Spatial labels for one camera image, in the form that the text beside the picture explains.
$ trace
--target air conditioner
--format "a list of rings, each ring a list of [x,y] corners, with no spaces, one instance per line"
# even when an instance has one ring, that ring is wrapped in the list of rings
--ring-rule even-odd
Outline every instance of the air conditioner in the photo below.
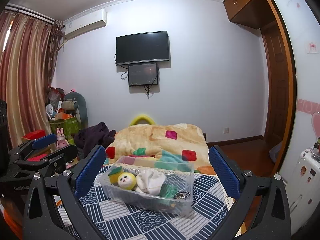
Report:
[[[106,25],[107,12],[105,9],[100,9],[98,11],[81,16],[80,18],[66,24],[65,36],[67,40],[70,40],[76,36],[104,27]]]

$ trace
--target plush toy face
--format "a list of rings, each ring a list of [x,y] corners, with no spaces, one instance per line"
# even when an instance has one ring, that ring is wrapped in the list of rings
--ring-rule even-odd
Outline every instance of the plush toy face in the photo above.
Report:
[[[136,177],[129,172],[122,173],[118,177],[118,185],[120,188],[131,190],[134,188],[136,183],[137,183]]]

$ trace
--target pink decorative border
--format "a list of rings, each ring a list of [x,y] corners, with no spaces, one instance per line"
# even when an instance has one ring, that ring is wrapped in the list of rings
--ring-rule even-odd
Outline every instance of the pink decorative border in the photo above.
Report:
[[[320,112],[320,104],[303,99],[298,99],[297,111],[313,115],[315,112]]]

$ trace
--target window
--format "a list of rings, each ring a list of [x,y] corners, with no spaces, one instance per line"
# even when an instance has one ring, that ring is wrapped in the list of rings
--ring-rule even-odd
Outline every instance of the window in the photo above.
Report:
[[[9,26],[9,29],[7,30],[7,34],[5,35],[2,52],[4,52],[5,46],[7,45],[7,41],[8,41],[8,38],[9,38],[9,34],[10,34],[10,30],[11,30],[12,24],[13,24],[13,21],[11,21],[10,26]]]

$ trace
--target yellow arch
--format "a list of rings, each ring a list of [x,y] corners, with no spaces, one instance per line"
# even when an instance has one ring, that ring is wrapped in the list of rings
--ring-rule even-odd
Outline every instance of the yellow arch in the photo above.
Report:
[[[145,120],[149,124],[156,124],[155,121],[153,121],[149,116],[145,114],[139,114],[135,119],[132,120],[132,122],[129,124],[129,126],[137,124],[140,120]]]

